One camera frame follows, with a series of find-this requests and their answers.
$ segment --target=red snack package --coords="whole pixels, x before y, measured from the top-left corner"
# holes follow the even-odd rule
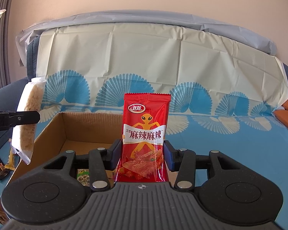
[[[170,94],[125,94],[123,147],[116,182],[168,181],[163,141]]]

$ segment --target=silver screw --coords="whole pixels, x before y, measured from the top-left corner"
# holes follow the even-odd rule
[[[177,186],[180,189],[188,189],[192,187],[192,183],[188,182],[188,181],[180,181],[177,183]]]
[[[108,186],[107,182],[105,181],[95,181],[93,182],[92,186],[96,189],[103,189]]]

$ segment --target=white crosshair symbol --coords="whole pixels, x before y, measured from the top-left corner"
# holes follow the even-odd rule
[[[138,188],[143,190],[143,189],[146,189],[146,186],[144,184],[141,184],[138,186]]]

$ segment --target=blue fan pattern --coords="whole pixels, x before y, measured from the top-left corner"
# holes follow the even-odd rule
[[[218,116],[247,116],[249,100],[241,92],[232,92],[223,96],[215,114]]]
[[[90,104],[90,90],[85,78],[72,70],[59,71],[48,77],[43,102]]]
[[[153,93],[150,83],[136,74],[120,74],[110,78],[99,90],[96,106],[124,105],[125,93]]]
[[[271,116],[273,108],[266,102],[261,102],[259,105],[254,106],[251,111],[251,116]]]
[[[189,108],[192,113],[211,114],[211,97],[199,83],[181,83],[175,86],[170,94],[170,112],[183,113]]]

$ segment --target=torn cardboard corner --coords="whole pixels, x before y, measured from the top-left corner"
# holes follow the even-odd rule
[[[61,152],[74,150],[77,155],[88,154],[92,149],[109,148],[116,139],[121,137],[122,115],[120,114],[58,113],[36,138],[30,164],[27,165],[21,160],[8,184]],[[111,179],[113,172],[107,170],[107,174],[110,183],[113,184]],[[169,176],[171,181],[176,178],[174,173]],[[0,223],[5,224],[7,221],[8,217],[0,200]]]

